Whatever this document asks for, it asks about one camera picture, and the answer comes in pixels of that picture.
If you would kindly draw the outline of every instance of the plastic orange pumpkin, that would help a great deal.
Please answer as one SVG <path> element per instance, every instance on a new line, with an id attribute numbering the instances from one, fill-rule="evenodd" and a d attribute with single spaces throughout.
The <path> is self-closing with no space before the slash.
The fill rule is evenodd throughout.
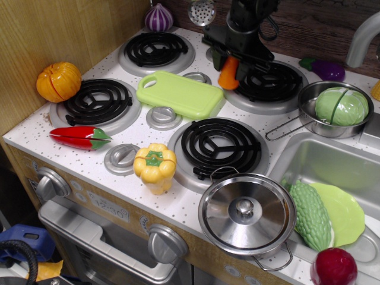
<path id="1" fill-rule="evenodd" d="M 37 91 L 47 101 L 59 103 L 74 96 L 80 89 L 82 75 L 69 62 L 58 62 L 46 67 L 37 78 Z"/>

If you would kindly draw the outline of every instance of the gray faucet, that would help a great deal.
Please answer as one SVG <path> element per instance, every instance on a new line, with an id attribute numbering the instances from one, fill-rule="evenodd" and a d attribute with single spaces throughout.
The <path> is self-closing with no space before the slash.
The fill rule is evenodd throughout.
<path id="1" fill-rule="evenodd" d="M 380 12 L 369 17 L 355 32 L 349 53 L 347 54 L 346 64 L 350 67 L 362 65 L 367 54 L 369 44 L 372 39 L 380 33 Z"/>

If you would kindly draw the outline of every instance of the coil burner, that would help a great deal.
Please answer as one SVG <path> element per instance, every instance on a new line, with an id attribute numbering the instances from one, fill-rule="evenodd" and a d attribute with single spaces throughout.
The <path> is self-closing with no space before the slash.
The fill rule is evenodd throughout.
<path id="1" fill-rule="evenodd" d="M 188 123 L 174 133 L 168 146 L 177 156 L 175 179 L 200 194 L 211 185 L 210 175 L 221 167 L 264 174 L 269 165 L 268 147 L 259 133 L 231 119 Z M 215 172 L 213 179 L 232 173 L 235 170 L 226 167 Z"/>
<path id="2" fill-rule="evenodd" d="M 234 91 L 224 91 L 236 107 L 259 115 L 279 115 L 298 109 L 298 94 L 306 77 L 283 62 L 273 62 L 268 72 L 252 70 Z"/>
<path id="3" fill-rule="evenodd" d="M 133 87 L 111 79 L 83 81 L 78 93 L 63 103 L 52 104 L 55 128 L 93 125 L 114 135 L 133 124 L 141 105 Z"/>
<path id="4" fill-rule="evenodd" d="M 139 34 L 119 50 L 121 67 L 140 77 L 157 70 L 180 73 L 192 64 L 194 58 L 195 51 L 189 41 L 165 32 Z"/>

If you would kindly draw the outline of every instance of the stainless steel pot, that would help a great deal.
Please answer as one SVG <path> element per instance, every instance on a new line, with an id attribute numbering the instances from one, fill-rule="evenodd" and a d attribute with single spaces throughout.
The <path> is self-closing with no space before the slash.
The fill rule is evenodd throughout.
<path id="1" fill-rule="evenodd" d="M 213 184 L 198 208 L 202 230 L 213 244 L 236 258 L 254 260 L 265 271 L 283 269 L 293 258 L 286 243 L 296 225 L 293 199 L 264 175 L 235 171 L 217 182 L 215 172 L 211 174 Z M 289 260 L 279 268 L 265 268 L 258 260 L 275 255 L 282 244 Z"/>
<path id="2" fill-rule="evenodd" d="M 318 98 L 319 94 L 324 90 L 331 87 L 346 87 L 349 89 L 356 90 L 362 93 L 367 101 L 368 101 L 368 115 L 367 117 L 359 124 L 352 126 L 335 126 L 325 123 L 323 121 L 318 120 L 315 113 L 315 101 Z M 298 105 L 301 114 L 298 117 L 295 117 L 286 123 L 270 130 L 266 133 L 265 137 L 269 141 L 276 141 L 280 138 L 285 137 L 286 135 L 291 134 L 292 132 L 297 131 L 298 129 L 303 128 L 304 126 L 311 132 L 314 132 L 318 135 L 322 135 L 323 137 L 328 138 L 348 138 L 358 134 L 363 128 L 366 122 L 368 122 L 373 116 L 374 106 L 372 99 L 361 89 L 352 86 L 347 83 L 335 82 L 335 81 L 319 81 L 304 87 L 298 95 Z M 279 137 L 270 138 L 269 135 L 274 131 L 277 131 L 281 127 L 287 125 L 295 119 L 300 119 L 302 126 L 293 129 Z"/>

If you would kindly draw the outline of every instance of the green bitter melon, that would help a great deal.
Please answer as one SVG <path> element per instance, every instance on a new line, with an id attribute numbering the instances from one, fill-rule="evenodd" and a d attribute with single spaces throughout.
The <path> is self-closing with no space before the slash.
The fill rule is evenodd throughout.
<path id="1" fill-rule="evenodd" d="M 290 186 L 297 209 L 296 231 L 308 246 L 323 251 L 333 244 L 333 231 L 327 210 L 315 188 L 297 181 Z"/>

